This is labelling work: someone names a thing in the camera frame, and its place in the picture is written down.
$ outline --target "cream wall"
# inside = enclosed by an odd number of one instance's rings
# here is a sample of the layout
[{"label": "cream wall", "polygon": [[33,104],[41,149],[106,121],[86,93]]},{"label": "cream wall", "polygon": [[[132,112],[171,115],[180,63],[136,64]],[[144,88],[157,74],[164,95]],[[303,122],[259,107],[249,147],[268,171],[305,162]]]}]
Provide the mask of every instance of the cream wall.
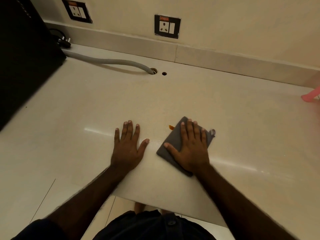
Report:
[{"label": "cream wall", "polygon": [[[31,1],[45,20],[320,67],[320,0],[77,0],[93,24]],[[181,18],[178,40],[154,35],[154,14]]]}]

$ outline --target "electrical outlet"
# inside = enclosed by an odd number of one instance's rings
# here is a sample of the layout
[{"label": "electrical outlet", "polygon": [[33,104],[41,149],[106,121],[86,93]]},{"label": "electrical outlet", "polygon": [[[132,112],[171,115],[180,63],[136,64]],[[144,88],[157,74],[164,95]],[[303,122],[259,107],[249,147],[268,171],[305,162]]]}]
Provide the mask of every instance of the electrical outlet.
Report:
[{"label": "electrical outlet", "polygon": [[77,6],[69,5],[69,8],[70,8],[70,10],[72,12],[72,15],[74,15],[75,17],[81,18],[81,14],[80,14],[79,8]]},{"label": "electrical outlet", "polygon": [[62,0],[62,2],[72,20],[92,24],[92,20],[84,2],[71,0]]},{"label": "electrical outlet", "polygon": [[154,16],[154,34],[178,39],[180,30],[180,18],[162,15]]},{"label": "electrical outlet", "polygon": [[160,21],[159,31],[169,33],[169,24],[170,24],[169,22]]}]

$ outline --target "gray corrugated hose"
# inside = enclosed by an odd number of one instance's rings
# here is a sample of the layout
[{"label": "gray corrugated hose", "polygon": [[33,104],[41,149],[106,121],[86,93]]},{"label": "gray corrugated hose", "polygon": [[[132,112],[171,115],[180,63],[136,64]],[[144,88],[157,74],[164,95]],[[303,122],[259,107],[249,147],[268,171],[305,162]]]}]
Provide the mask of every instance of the gray corrugated hose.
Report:
[{"label": "gray corrugated hose", "polygon": [[146,72],[148,72],[151,75],[154,75],[156,72],[154,72],[153,70],[151,70],[149,67],[147,67],[144,64],[135,62],[135,61],[131,61],[131,60],[117,60],[117,59],[101,59],[101,58],[94,58],[94,57],[90,57],[90,56],[85,56],[85,55],[81,55],[75,52],[72,52],[70,50],[66,50],[63,49],[63,53],[66,56],[78,59],[78,60],[82,60],[82,61],[86,61],[89,63],[95,63],[95,64],[113,64],[113,65],[125,65],[125,66],[131,66],[131,67],[137,67],[140,68]]}]

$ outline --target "left hand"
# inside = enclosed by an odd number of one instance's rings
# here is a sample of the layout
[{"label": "left hand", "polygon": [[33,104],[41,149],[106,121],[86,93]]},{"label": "left hand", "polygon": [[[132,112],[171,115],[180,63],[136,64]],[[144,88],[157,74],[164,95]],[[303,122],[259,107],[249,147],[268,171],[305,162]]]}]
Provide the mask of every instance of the left hand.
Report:
[{"label": "left hand", "polygon": [[136,125],[133,133],[133,123],[131,120],[124,122],[121,139],[119,138],[119,129],[115,129],[114,134],[114,148],[111,157],[110,166],[117,167],[125,173],[134,169],[142,160],[144,151],[149,143],[149,139],[142,141],[139,149],[137,150],[137,143],[140,134],[140,125]]}]

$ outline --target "pink object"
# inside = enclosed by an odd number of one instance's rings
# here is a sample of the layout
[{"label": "pink object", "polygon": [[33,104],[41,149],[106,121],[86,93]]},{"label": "pink object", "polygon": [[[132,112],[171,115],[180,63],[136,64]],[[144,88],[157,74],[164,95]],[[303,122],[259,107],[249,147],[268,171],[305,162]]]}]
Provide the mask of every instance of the pink object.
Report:
[{"label": "pink object", "polygon": [[320,94],[320,86],[313,89],[311,92],[302,95],[301,98],[305,102],[312,102],[314,97],[318,96]]}]

